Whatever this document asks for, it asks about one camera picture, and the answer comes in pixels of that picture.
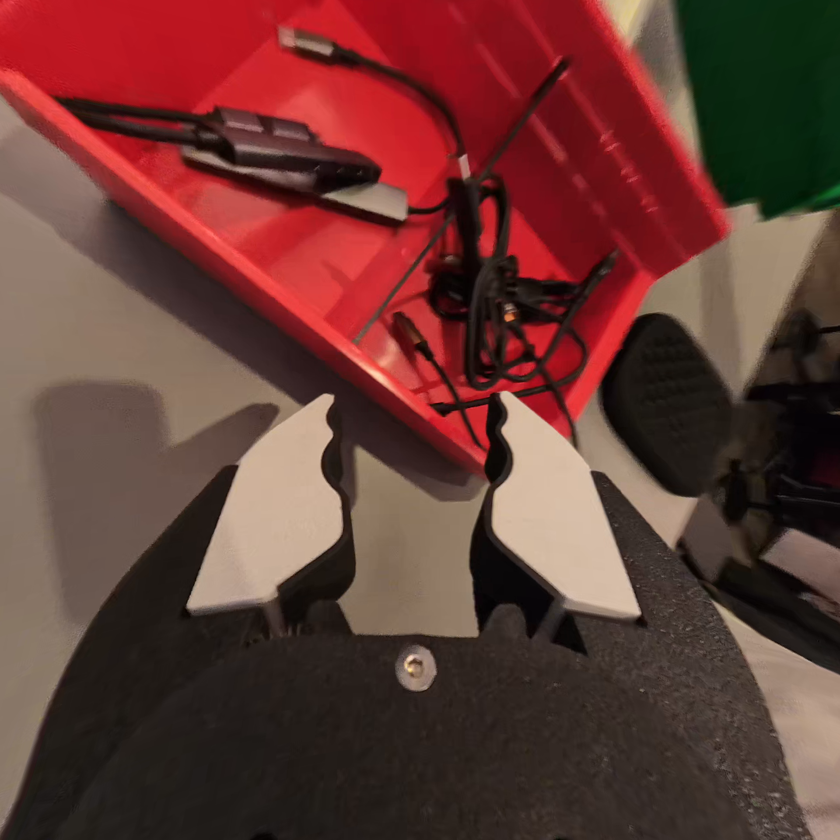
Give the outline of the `black office chair frame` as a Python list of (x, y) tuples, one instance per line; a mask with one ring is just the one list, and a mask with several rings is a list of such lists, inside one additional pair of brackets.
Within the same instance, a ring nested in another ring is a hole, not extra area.
[(766, 459), (730, 458), (699, 507), (738, 540), (703, 550), (701, 520), (678, 542), (689, 572), (713, 601), (752, 630), (838, 674), (838, 364), (818, 381), (807, 362), (838, 325), (796, 311), (771, 344), (789, 356), (787, 381), (752, 385), (747, 404), (776, 406)]

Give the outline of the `dark grey usb hub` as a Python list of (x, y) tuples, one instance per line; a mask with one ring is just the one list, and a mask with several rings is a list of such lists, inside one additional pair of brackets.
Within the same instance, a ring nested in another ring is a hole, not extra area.
[(233, 165), (304, 172), (342, 184), (378, 182), (382, 168), (370, 157), (329, 146), (304, 122), (216, 107), (195, 126), (196, 149)]

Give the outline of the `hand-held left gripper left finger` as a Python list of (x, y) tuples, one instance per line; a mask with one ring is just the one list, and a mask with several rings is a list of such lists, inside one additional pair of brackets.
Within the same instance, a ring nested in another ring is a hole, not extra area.
[(340, 411), (322, 394), (271, 428), (236, 465), (185, 609), (256, 609), (275, 634), (301, 631), (356, 572)]

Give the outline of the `red plastic bin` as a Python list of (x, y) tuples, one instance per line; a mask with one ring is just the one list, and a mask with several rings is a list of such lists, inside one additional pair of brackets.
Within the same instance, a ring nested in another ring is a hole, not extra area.
[(430, 403), (444, 387), (400, 352), (404, 310), (465, 398), (456, 327), (425, 302), (436, 215), (396, 227), (198, 171), (171, 146), (90, 130), (55, 97), (308, 123), (368, 155), (421, 204), (445, 194), (445, 129), (409, 91), (295, 56), (279, 26), (382, 60), (441, 93), (478, 167), (562, 58), (570, 67), (501, 158), (511, 251), (531, 277), (580, 281), (621, 251), (573, 325), (590, 353), (564, 389), (578, 417), (657, 279), (729, 233), (642, 63), (599, 2), (2, 2), (2, 95), (113, 201), (460, 466), (484, 454)]

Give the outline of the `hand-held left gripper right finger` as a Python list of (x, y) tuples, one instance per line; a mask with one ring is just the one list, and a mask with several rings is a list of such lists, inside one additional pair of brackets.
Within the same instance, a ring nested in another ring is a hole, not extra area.
[(469, 546), (480, 633), (500, 607), (528, 637), (568, 616), (636, 623), (643, 611), (592, 471), (571, 441), (509, 392), (486, 415), (488, 488)]

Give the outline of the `green plastic bin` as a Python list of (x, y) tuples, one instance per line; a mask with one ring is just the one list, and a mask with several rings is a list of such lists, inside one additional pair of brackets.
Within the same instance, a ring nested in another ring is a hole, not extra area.
[(675, 2), (700, 147), (725, 203), (838, 209), (839, 2)]

